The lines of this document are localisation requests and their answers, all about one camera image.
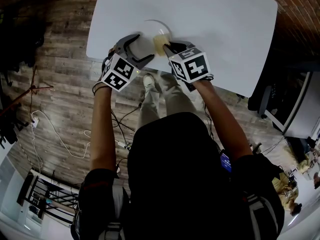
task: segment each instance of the person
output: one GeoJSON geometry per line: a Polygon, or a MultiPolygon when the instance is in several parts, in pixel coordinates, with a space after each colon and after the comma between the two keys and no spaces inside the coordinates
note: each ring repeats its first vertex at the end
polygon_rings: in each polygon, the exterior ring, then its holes
{"type": "Polygon", "coordinates": [[[299,195],[298,187],[293,188],[291,186],[289,178],[284,172],[279,173],[279,178],[275,177],[272,184],[281,200],[284,210],[290,212],[293,217],[298,215],[302,207],[301,203],[295,202],[299,195]]]}
{"type": "Polygon", "coordinates": [[[193,86],[209,111],[231,172],[222,166],[217,144],[175,77],[146,74],[143,84],[145,98],[127,158],[130,199],[119,188],[116,173],[112,89],[103,83],[95,88],[90,172],[74,217],[79,239],[111,239],[115,232],[113,239],[276,239],[284,210],[272,185],[270,162],[252,155],[244,131],[211,82],[198,80],[193,86]],[[163,118],[155,81],[165,99],[163,118]]]}
{"type": "Polygon", "coordinates": [[[313,184],[314,184],[314,189],[316,190],[320,186],[320,177],[319,174],[316,172],[313,175],[313,184]]]}

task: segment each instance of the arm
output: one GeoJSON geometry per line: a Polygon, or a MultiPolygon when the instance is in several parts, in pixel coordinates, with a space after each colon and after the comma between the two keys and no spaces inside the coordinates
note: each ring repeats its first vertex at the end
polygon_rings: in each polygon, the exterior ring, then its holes
{"type": "Polygon", "coordinates": [[[206,104],[218,137],[228,152],[231,161],[252,155],[246,135],[225,103],[217,95],[210,81],[199,80],[193,83],[206,104]]]}
{"type": "Polygon", "coordinates": [[[100,88],[94,96],[91,124],[90,170],[116,171],[116,145],[111,118],[111,88],[100,88]]]}

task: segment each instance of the brick wall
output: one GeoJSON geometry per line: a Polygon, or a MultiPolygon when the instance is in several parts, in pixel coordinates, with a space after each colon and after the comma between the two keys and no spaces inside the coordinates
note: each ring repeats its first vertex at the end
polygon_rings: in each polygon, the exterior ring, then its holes
{"type": "Polygon", "coordinates": [[[276,0],[274,40],[290,53],[320,54],[320,0],[276,0]]]}

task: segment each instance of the wooden floor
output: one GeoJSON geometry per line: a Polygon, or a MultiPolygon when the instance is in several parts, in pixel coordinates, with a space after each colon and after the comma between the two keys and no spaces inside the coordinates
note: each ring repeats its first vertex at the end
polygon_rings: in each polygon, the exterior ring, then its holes
{"type": "MultiPolygon", "coordinates": [[[[84,130],[91,129],[94,104],[92,86],[101,72],[101,61],[86,56],[86,45],[95,9],[96,0],[34,0],[21,5],[20,16],[38,15],[46,21],[44,44],[37,50],[35,84],[40,86],[53,85],[54,89],[33,95],[32,111],[41,110],[53,123],[56,131],[74,156],[82,157],[90,138],[84,135],[84,130]]],[[[12,87],[6,86],[2,79],[4,92],[12,99],[23,93],[30,86],[32,68],[21,64],[18,73],[11,73],[12,87]]],[[[218,93],[226,102],[235,118],[243,127],[251,143],[261,142],[263,150],[276,144],[282,135],[273,128],[271,121],[261,119],[255,112],[247,109],[247,99],[241,99],[235,93],[218,89],[218,93]]],[[[137,77],[122,92],[113,92],[112,109],[118,118],[136,108],[144,94],[143,74],[137,77]]],[[[203,102],[196,91],[188,92],[190,99],[205,120],[203,102]]],[[[30,122],[31,96],[21,101],[22,107],[18,117],[30,122]]],[[[165,116],[165,102],[161,96],[160,115],[165,116]]],[[[139,110],[126,117],[122,122],[135,128],[139,110]]],[[[53,132],[45,117],[37,112],[40,119],[34,130],[35,147],[42,159],[42,172],[52,174],[58,179],[71,184],[81,183],[89,172],[90,149],[84,158],[71,156],[59,138],[53,132]]],[[[123,128],[128,142],[133,140],[134,132],[123,128]]],[[[34,167],[38,168],[34,147],[32,145],[31,127],[18,132],[18,138],[34,167]]],[[[118,127],[114,128],[115,138],[122,141],[118,127]]],[[[281,164],[281,152],[284,141],[270,154],[278,158],[281,164]]],[[[116,148],[117,161],[125,158],[128,151],[120,146],[116,148]]],[[[32,167],[18,143],[8,154],[9,159],[25,177],[32,167]]],[[[125,180],[128,189],[127,161],[120,164],[120,177],[125,180]]]]}

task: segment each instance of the white cable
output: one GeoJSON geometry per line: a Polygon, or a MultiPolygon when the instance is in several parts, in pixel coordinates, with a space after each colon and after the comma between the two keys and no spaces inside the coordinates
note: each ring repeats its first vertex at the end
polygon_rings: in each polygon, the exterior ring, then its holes
{"type": "MultiPolygon", "coordinates": [[[[81,157],[81,156],[77,156],[77,155],[73,155],[73,154],[70,152],[70,150],[67,148],[67,146],[66,146],[66,144],[63,142],[63,140],[60,138],[60,136],[59,136],[59,134],[57,133],[54,125],[52,124],[52,122],[50,121],[50,119],[47,117],[47,115],[46,115],[45,113],[43,113],[41,110],[33,111],[33,112],[31,113],[32,120],[34,121],[34,116],[33,116],[33,115],[34,115],[34,113],[36,113],[36,112],[40,112],[40,113],[42,113],[42,114],[45,116],[45,118],[48,120],[48,122],[49,122],[50,125],[52,126],[52,129],[54,130],[54,133],[59,137],[60,141],[62,142],[62,144],[64,145],[64,147],[66,148],[66,150],[69,152],[69,154],[70,154],[71,156],[73,156],[73,157],[75,157],[75,158],[81,158],[81,159],[85,158],[86,153],[87,153],[87,149],[88,149],[88,145],[90,144],[90,142],[88,142],[88,144],[86,145],[85,152],[84,152],[84,155],[83,155],[82,157],[81,157]]],[[[31,130],[32,130],[32,134],[33,134],[32,144],[33,144],[33,147],[34,147],[35,155],[37,156],[37,159],[38,159],[39,155],[38,155],[38,153],[37,153],[36,145],[35,145],[36,135],[35,135],[35,133],[34,133],[34,128],[35,128],[35,127],[33,126],[33,124],[31,124],[31,130]]],[[[83,132],[86,136],[88,136],[88,135],[86,134],[86,132],[90,132],[90,131],[89,131],[89,130],[85,130],[85,131],[83,132]]]]}

